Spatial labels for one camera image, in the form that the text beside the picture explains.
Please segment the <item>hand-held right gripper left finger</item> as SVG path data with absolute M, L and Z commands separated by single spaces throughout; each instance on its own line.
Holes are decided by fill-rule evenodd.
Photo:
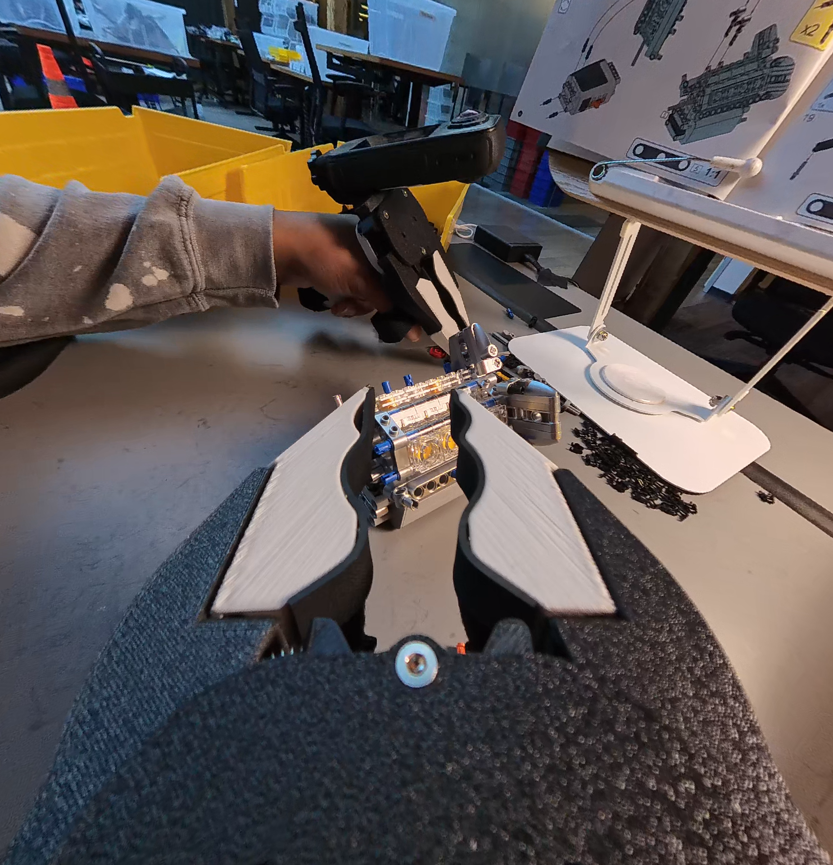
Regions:
M 372 583 L 367 505 L 375 391 L 362 388 L 267 471 L 209 598 L 211 619 L 270 619 L 274 645 L 306 645 L 316 619 L 331 619 L 352 650 L 365 633 Z

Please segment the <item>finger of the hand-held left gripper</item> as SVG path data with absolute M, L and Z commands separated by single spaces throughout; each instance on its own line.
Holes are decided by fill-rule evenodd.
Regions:
M 411 286 L 413 278 L 417 277 L 410 269 L 403 271 L 405 278 L 395 268 L 387 269 L 387 296 L 390 309 L 387 311 L 387 343 L 397 343 L 404 340 L 411 328 L 419 326 L 430 339 L 442 350 L 448 349 L 451 333 L 446 335 L 442 330 L 429 333 L 429 323 L 432 314 L 418 308 L 416 286 Z
M 428 276 L 417 281 L 419 298 L 429 310 L 429 321 L 438 328 L 422 328 L 433 343 L 447 351 L 454 371 L 474 368 L 493 371 L 493 344 L 477 323 L 471 323 L 458 284 L 442 249 L 426 260 Z

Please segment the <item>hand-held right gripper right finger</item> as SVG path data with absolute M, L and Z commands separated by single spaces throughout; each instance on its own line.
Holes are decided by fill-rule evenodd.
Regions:
M 553 619 L 615 617 L 557 466 L 463 391 L 451 396 L 451 431 L 467 500 L 453 573 L 467 649 L 486 650 L 515 620 L 525 651 L 552 652 Z

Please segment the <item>toy brick engine model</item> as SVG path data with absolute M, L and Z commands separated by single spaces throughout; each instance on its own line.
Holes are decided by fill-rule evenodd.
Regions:
M 510 352 L 499 352 L 474 323 L 454 335 L 444 374 L 376 400 L 370 479 L 361 497 L 373 527 L 391 528 L 454 500 L 458 448 L 451 431 L 450 395 L 462 391 L 534 446 L 561 439 L 562 414 L 572 405 Z

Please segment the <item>person's left forearm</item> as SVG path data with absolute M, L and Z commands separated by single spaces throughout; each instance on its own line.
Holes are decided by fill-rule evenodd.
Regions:
M 214 307 L 278 306 L 273 209 L 0 177 L 0 348 L 124 330 Z

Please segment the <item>grey desk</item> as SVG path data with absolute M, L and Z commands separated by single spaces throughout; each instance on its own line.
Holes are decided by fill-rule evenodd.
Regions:
M 0 859 L 91 665 L 151 574 L 335 394 L 435 372 L 361 320 L 282 299 L 70 345 L 0 401 Z M 572 470 L 671 571 L 724 646 L 833 858 L 833 537 L 736 476 L 679 522 Z

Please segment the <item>background desk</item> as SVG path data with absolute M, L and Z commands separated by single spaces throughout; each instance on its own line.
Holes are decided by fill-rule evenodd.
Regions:
M 80 78 L 80 90 L 66 94 L 80 107 L 117 107 L 130 115 L 143 98 L 170 99 L 189 118 L 200 119 L 193 80 L 199 62 L 134 46 L 91 40 L 39 27 L 0 25 L 0 106 L 6 111 L 52 107 L 39 47 L 64 59 L 66 81 Z

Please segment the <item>person's left hand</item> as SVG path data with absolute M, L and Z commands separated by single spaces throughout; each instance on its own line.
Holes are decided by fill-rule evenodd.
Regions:
M 314 288 L 340 318 L 386 312 L 391 302 L 348 214 L 277 210 L 272 247 L 278 290 Z

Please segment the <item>black power adapter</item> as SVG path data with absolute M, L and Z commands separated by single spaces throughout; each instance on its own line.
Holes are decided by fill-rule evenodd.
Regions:
M 540 243 L 504 225 L 477 225 L 473 241 L 488 254 L 507 264 L 538 261 L 543 249 Z

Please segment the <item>pile of black pins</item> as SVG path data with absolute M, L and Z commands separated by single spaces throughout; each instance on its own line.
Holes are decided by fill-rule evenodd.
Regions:
M 572 430 L 569 450 L 597 470 L 599 478 L 613 490 L 680 522 L 698 513 L 695 503 L 685 500 L 677 487 L 658 477 L 619 438 L 608 435 L 589 419 L 581 417 L 579 421 Z

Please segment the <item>clear plastic storage box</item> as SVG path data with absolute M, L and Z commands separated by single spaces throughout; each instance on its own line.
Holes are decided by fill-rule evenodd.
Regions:
M 369 54 L 439 71 L 455 16 L 434 1 L 369 1 Z

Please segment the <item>black office chair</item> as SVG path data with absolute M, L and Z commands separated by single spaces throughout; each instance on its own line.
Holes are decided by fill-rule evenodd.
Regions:
M 328 60 L 321 46 L 366 53 L 368 41 L 316 25 L 314 2 L 237 2 L 238 38 L 249 69 L 249 106 L 295 149 L 373 134 L 367 73 Z

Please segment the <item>white book stand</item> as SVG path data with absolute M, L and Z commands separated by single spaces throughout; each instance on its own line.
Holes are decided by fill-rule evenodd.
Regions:
M 757 460 L 768 437 L 735 406 L 833 308 L 833 233 L 683 189 L 642 166 L 697 159 L 661 152 L 594 165 L 589 191 L 620 206 L 626 220 L 589 328 L 517 337 L 510 352 L 604 432 L 616 436 L 664 481 L 711 492 Z M 610 335 L 606 320 L 642 225 L 784 272 L 828 295 L 822 308 L 734 395 L 711 397 Z

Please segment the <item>building instruction booklet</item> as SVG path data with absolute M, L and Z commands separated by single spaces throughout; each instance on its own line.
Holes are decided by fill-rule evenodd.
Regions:
M 742 207 L 787 221 L 833 146 L 765 151 L 832 57 L 833 2 L 556 2 L 513 119 L 590 160 L 602 200 L 715 220 L 712 199 L 758 181 Z

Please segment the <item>large yellow plastic bin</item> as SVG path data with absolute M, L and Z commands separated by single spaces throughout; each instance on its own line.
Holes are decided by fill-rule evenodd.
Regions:
M 98 192 L 148 195 L 179 176 L 205 198 L 226 200 L 228 176 L 280 156 L 290 144 L 135 106 L 0 113 L 0 176 L 62 189 L 78 181 Z

